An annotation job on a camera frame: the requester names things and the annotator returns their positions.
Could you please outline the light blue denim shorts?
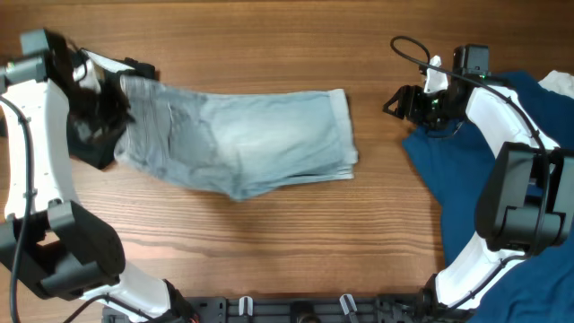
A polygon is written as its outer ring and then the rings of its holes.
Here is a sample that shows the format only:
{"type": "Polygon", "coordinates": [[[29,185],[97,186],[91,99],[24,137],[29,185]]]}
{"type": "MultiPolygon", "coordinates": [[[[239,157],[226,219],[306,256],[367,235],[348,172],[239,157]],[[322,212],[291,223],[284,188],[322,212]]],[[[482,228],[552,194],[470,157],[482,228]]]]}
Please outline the light blue denim shorts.
{"type": "Polygon", "coordinates": [[[132,117],[115,158],[170,184],[241,201],[278,187],[352,179],[346,94],[214,94],[124,76],[132,117]]]}

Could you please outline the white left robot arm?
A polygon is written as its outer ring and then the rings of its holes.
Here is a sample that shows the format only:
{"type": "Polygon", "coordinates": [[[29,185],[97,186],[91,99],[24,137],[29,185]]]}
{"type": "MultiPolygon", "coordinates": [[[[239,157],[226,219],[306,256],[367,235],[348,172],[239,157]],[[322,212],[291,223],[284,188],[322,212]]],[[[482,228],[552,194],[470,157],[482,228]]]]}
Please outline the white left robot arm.
{"type": "Polygon", "coordinates": [[[17,287],[41,299],[102,302],[133,322],[196,322],[192,305],[168,281],[126,261],[116,231],[75,192],[66,142],[66,89],[38,72],[1,71],[7,116],[10,190],[1,226],[1,263],[17,287]]]}

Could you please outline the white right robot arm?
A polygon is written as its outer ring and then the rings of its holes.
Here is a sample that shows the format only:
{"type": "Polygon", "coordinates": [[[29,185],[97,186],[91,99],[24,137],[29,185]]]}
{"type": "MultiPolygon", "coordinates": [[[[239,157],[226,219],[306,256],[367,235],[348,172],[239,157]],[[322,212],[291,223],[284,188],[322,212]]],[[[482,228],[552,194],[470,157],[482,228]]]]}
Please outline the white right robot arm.
{"type": "Polygon", "coordinates": [[[406,85],[384,105],[416,131],[406,151],[465,247],[434,275],[430,310],[473,310],[510,269],[561,245],[573,221],[573,153],[546,134],[517,89],[491,77],[486,58],[475,69],[444,70],[439,57],[419,63],[421,86],[406,85]]]}

